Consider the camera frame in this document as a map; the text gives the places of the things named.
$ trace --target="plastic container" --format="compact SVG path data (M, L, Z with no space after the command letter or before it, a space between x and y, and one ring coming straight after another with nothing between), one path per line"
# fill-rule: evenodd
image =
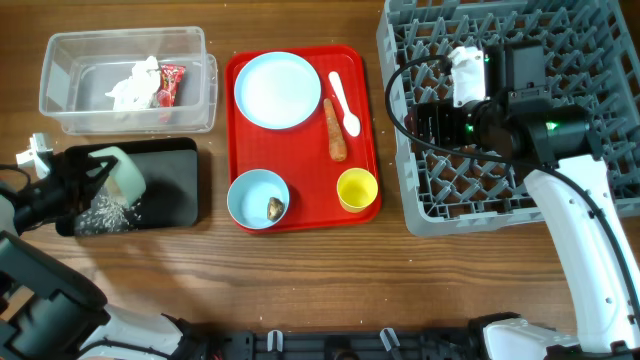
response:
M323 98L332 100L336 115L342 119L342 108L329 83L329 73L337 71L349 107L362 123L362 132L355 138L344 135L349 154L344 161L335 162L329 155L327 120L320 104L307 120L292 128L270 130L252 123L238 108L233 89L240 70L266 51L232 57L225 70L229 183L249 170L266 169L282 177L291 198L287 214L277 224L264 230L242 229L250 233L271 233L370 221L380 211L379 195L363 211L350 213L340 205L336 191L338 178L350 168L363 168L378 180L362 58L352 48L342 45L274 51L289 52L308 61L320 77Z
M161 64L186 66L174 107L113 111L105 93L150 55ZM40 112L71 135L207 132L217 96L216 61L198 27L61 33L47 46Z
M483 46L538 39L545 46L547 84L556 106L578 104L593 116L609 182L621 216L640 214L640 63L615 0L386 0L376 33L387 86L398 61L448 54L480 40ZM449 79L426 65L393 84L392 106L404 118L413 104L453 95ZM415 153L396 131L396 167L405 221L418 236L491 231L543 220L511 170L502 180L475 174L504 171L433 151Z

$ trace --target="small food item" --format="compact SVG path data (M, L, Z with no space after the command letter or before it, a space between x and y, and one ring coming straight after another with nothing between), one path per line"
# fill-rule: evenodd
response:
M115 111L148 109L155 102L160 77L158 60L149 56L145 61L136 62L131 69L131 76L118 82L113 90L105 95L114 99Z
M329 130L329 155L333 161L344 161L347 158L347 144L344 142L336 112L329 99L324 99L324 113Z
M178 92L178 84L182 81L185 67L180 65L162 65L160 66L160 75L162 81L160 90L156 94L158 107L172 107L176 101L176 92Z
M274 197L269 199L269 207L267 208L267 219L276 221L284 214L284 204Z

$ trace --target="red tray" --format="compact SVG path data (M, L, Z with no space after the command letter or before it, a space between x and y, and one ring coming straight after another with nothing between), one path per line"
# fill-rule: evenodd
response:
M291 195L289 209L276 225L259 231L241 227L250 233L267 233L361 224L373 219L380 211L379 194L370 207L351 214L340 206L336 190L338 177L352 167L367 169L378 179L362 58L352 48L342 45L277 51L301 56L316 69L322 83L322 99L329 97L332 100L342 127L344 113L328 78L331 71L337 71L349 108L360 119L362 132L353 138L343 129L348 156L343 162L335 162L329 157L322 100L309 119L293 128L268 130L254 125L236 106L233 90L244 65L268 51L234 56L225 70L229 181L232 183L249 170L267 169L282 177Z

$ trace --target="wood grain surface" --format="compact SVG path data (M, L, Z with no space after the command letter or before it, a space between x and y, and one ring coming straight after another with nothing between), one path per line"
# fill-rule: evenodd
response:
M77 239L45 226L23 236L95 281L113 304L256 331L419 329L463 325L500 311L575 331L569 289L544 224L434 238L407 231L375 39L382 0L12 2L0 7L0 163L14 162L33 132L48 132L56 151L150 138L71 137L38 112L42 61L54 33L200 26L221 75L234 53L260 49L347 44L365 60L383 200L371 223L268 236L240 230L226 207L221 93L214 129L193 136L205 184L196 226ZM630 14L640 9L633 2L623 6ZM637 22L629 28L638 39ZM623 224L637 250L640 222Z

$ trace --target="gray dish rack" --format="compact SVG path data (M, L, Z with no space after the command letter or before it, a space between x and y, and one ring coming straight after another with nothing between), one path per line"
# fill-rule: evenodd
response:
M593 116L621 216L640 214L640 63L615 0L386 0L376 33L383 83L399 63L446 55L457 46L538 39L556 106ZM426 64L393 84L394 114L453 95L447 76ZM491 231L543 220L513 169L433 151L414 153L397 130L396 168L411 233ZM487 180L482 174L503 175Z

